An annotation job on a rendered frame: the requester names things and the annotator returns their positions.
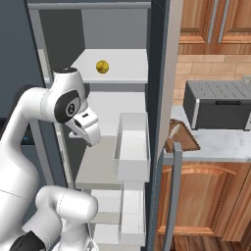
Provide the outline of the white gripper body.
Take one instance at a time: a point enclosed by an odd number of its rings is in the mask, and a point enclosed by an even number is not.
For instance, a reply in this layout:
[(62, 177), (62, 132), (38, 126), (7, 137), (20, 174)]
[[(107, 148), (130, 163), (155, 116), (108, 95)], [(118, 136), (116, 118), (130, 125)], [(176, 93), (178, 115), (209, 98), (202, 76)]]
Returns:
[(101, 140), (101, 132), (98, 124), (80, 128), (77, 125), (70, 125), (73, 133), (69, 134), (71, 138), (82, 138), (89, 146), (96, 145)]

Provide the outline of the white fridge shelf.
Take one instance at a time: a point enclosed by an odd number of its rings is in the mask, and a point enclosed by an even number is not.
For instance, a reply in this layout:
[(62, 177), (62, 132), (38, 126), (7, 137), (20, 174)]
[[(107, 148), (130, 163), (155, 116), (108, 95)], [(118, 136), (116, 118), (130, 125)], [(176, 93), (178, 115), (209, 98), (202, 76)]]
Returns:
[(101, 136), (116, 137), (121, 113), (144, 113), (143, 92), (97, 92), (89, 94), (88, 105), (99, 121)]
[(115, 137), (103, 136), (97, 145), (86, 149), (75, 179), (76, 188), (121, 189), (122, 181), (117, 180), (114, 170), (115, 144)]
[[(106, 61), (109, 70), (100, 74), (99, 61)], [(74, 61), (84, 83), (146, 83), (148, 60), (145, 49), (85, 49)]]

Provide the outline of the clear fridge bin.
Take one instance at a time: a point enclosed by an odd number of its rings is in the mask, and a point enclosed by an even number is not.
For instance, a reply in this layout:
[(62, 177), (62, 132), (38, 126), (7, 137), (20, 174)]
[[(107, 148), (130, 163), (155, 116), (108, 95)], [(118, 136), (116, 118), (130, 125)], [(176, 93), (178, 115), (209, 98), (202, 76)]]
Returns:
[(146, 113), (121, 113), (114, 152), (118, 181), (148, 182), (150, 146)]

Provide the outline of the yellow lemon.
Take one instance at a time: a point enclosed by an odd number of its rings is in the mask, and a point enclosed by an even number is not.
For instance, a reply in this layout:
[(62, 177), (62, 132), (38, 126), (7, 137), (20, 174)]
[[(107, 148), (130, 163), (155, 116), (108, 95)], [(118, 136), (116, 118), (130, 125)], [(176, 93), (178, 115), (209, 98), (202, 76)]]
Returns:
[(107, 61), (99, 61), (96, 64), (96, 70), (99, 74), (105, 74), (109, 70), (109, 64)]

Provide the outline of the dark grey fridge door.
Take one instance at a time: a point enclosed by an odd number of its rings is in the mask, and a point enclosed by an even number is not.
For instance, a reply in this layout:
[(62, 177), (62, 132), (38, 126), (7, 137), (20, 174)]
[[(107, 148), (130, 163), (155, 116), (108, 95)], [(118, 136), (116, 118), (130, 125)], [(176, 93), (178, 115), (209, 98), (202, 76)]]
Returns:
[(26, 84), (45, 86), (27, 2), (0, 0), (0, 118)]
[(154, 251), (164, 145), (169, 135), (183, 0), (151, 0), (147, 41), (146, 111), (150, 137), (150, 181), (145, 185), (146, 245)]

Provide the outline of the clear fridge drawer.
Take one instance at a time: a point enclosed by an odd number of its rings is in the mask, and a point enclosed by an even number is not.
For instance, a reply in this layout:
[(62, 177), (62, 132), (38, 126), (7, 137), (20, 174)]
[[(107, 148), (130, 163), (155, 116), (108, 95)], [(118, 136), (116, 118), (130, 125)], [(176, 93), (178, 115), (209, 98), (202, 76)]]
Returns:
[(142, 182), (124, 182), (120, 243), (144, 246), (146, 240), (145, 188)]

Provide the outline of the brown cutting board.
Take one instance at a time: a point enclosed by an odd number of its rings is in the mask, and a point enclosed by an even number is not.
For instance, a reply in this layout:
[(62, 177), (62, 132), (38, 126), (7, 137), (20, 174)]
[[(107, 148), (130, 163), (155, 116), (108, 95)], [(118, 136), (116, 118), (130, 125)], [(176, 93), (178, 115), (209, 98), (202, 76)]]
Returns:
[(171, 119), (170, 121), (170, 131), (180, 124), (180, 128), (178, 133), (173, 137), (173, 140), (167, 139), (165, 143), (165, 149), (167, 153), (171, 153), (173, 151), (173, 143), (179, 142), (183, 151), (196, 151), (200, 149), (199, 144), (191, 134), (191, 132), (186, 127), (185, 123), (176, 119)]

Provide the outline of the grey open fridge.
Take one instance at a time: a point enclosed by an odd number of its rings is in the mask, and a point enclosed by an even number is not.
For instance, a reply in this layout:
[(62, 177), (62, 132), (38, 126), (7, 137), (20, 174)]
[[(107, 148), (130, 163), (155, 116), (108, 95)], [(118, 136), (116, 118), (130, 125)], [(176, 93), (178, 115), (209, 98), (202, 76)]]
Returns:
[[(44, 74), (72, 66), (85, 49), (145, 49), (147, 53), (150, 5), (140, 0), (28, 0), (35, 39)], [(87, 95), (97, 92), (143, 92), (146, 83), (85, 83)], [(64, 125), (56, 128), (68, 185), (75, 179), (90, 146)], [(92, 221), (93, 237), (100, 251), (141, 251), (144, 246), (120, 243), (122, 194), (120, 190), (81, 189), (97, 197), (99, 212)]]

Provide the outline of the wooden base cupboard door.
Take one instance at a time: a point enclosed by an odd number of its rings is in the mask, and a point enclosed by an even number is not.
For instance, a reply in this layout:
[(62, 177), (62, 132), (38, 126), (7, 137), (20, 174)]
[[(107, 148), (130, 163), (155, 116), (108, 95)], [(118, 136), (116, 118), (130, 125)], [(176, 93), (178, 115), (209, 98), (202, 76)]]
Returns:
[(226, 227), (223, 241), (240, 242), (251, 221), (251, 167)]
[(221, 236), (223, 209), (236, 175), (231, 163), (183, 162), (174, 234)]

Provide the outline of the grey toaster oven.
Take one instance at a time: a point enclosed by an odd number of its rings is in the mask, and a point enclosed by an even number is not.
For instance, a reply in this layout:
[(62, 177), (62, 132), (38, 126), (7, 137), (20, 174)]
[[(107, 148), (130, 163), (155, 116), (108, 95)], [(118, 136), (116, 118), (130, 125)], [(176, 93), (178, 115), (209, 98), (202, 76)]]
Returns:
[(193, 130), (251, 130), (251, 84), (243, 80), (188, 80), (182, 106)]

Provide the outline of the wooden wall cupboards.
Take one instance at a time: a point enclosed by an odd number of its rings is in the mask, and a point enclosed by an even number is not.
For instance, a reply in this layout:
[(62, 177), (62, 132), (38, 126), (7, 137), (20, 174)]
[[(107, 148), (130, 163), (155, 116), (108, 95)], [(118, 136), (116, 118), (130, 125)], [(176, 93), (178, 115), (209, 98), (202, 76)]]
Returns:
[(251, 0), (184, 0), (179, 55), (251, 55)]

